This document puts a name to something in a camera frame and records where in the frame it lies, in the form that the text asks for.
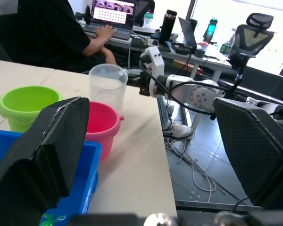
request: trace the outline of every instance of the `floor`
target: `floor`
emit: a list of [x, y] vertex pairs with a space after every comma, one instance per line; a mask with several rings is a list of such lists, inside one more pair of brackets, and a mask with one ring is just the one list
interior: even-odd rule
[[[177, 104], [173, 102], [171, 104], [174, 105], [172, 119], [182, 123], [184, 117], [182, 111]], [[190, 112], [190, 116], [193, 119], [195, 114]], [[182, 141], [177, 141], [176, 147], [182, 148], [181, 143]], [[210, 202], [236, 204], [239, 199], [246, 196], [225, 153], [217, 120], [212, 121], [209, 116], [203, 116], [186, 152], [225, 189], [223, 192], [220, 189], [213, 191]], [[178, 163], [180, 158], [172, 152], [166, 151], [166, 153], [175, 199], [207, 202], [209, 192], [200, 190], [193, 183], [191, 167], [184, 161]], [[194, 172], [194, 181], [199, 187], [209, 189], [207, 180], [197, 171]], [[244, 203], [252, 205], [249, 200]], [[180, 211], [178, 215], [193, 216], [188, 211]]]

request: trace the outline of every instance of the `blue plastic bin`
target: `blue plastic bin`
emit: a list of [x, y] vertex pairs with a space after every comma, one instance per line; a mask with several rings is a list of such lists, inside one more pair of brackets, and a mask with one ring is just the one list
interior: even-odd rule
[[[0, 160], [12, 143], [20, 136], [21, 133], [0, 130]], [[55, 221], [54, 226], [66, 226], [72, 215], [87, 213], [92, 193], [95, 192], [98, 182], [97, 170], [100, 153], [100, 144], [84, 143], [70, 195], [62, 198], [56, 209], [45, 212], [40, 225], [46, 225], [45, 222], [48, 222], [48, 218], [51, 218], [52, 221]]]

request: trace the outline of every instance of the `black t-shirt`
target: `black t-shirt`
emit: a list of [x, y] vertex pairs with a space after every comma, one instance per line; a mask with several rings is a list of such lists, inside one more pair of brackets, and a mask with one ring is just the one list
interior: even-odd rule
[[77, 72], [93, 66], [83, 56], [90, 39], [68, 0], [19, 0], [18, 18], [25, 64]]

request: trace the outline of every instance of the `chair headrest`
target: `chair headrest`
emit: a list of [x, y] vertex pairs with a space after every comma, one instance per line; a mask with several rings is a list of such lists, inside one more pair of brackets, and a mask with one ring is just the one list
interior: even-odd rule
[[272, 25], [274, 17], [262, 13], [252, 13], [246, 20], [246, 24], [261, 30], [267, 30]]

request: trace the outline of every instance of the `green bucket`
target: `green bucket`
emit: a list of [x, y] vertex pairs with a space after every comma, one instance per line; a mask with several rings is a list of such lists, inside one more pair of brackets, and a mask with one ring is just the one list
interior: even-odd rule
[[44, 86], [13, 89], [0, 98], [0, 115], [8, 119], [11, 131], [24, 133], [43, 108], [62, 99], [57, 91]]

